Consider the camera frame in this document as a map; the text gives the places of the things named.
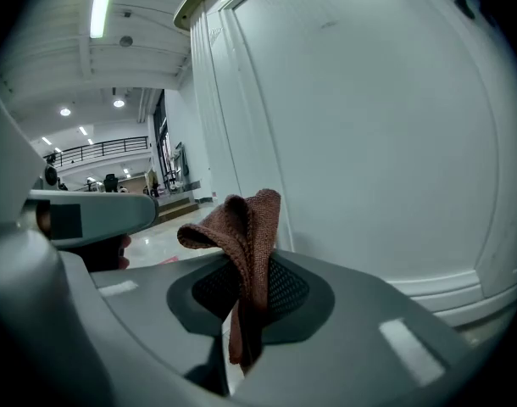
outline mesh grille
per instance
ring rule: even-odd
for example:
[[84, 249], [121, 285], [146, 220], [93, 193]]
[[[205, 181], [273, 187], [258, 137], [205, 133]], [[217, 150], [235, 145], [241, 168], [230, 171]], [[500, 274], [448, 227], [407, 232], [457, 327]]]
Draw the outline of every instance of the mesh grille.
[[[270, 260], [266, 324], [281, 320], [298, 309], [309, 295], [309, 285], [283, 265]], [[205, 276], [192, 287], [192, 296], [224, 320], [240, 296], [240, 275], [232, 263]]]

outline ceiling light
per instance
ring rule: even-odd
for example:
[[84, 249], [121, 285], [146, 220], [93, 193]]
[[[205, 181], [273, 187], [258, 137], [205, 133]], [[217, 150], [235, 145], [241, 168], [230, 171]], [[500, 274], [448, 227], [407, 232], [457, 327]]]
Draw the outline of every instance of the ceiling light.
[[91, 12], [91, 38], [99, 38], [104, 35], [104, 23], [108, 11], [109, 0], [93, 0]]

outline recessed light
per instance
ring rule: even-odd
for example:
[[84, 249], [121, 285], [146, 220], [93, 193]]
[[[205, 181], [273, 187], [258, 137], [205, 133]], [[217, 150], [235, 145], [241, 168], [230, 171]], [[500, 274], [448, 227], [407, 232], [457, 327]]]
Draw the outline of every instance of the recessed light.
[[106, 12], [108, 11], [109, 0], [93, 0], [91, 11], [91, 38], [99, 38], [104, 35], [104, 23], [106, 22]]

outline brown towel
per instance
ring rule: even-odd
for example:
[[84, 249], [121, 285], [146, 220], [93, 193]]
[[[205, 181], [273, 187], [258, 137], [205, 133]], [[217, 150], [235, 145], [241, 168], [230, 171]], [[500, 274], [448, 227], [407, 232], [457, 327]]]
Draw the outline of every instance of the brown towel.
[[268, 308], [268, 264], [274, 248], [281, 196], [270, 189], [255, 196], [231, 195], [198, 225], [177, 233], [186, 248], [222, 248], [241, 277], [240, 299], [232, 310], [229, 356], [245, 370], [260, 355]]

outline ceiling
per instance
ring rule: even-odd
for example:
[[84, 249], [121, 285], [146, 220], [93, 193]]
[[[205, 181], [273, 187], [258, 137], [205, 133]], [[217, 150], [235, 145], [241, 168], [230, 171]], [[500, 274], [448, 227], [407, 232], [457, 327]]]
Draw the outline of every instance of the ceiling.
[[[32, 0], [0, 54], [8, 111], [30, 139], [98, 120], [143, 120], [142, 89], [176, 89], [190, 62], [188, 32], [172, 25], [182, 1], [110, 0], [104, 36], [91, 39], [92, 0]], [[132, 45], [122, 47], [123, 36]], [[128, 107], [114, 109], [125, 94]], [[62, 118], [62, 107], [72, 115]]]
[[87, 178], [91, 177], [97, 181], [102, 181], [106, 175], [113, 173], [120, 181], [126, 179], [123, 169], [127, 169], [131, 177], [143, 176], [149, 167], [149, 159], [137, 159], [132, 161], [123, 161], [118, 164], [109, 164], [104, 166], [92, 167], [76, 173], [69, 173], [61, 178], [69, 190], [77, 190], [87, 184]]

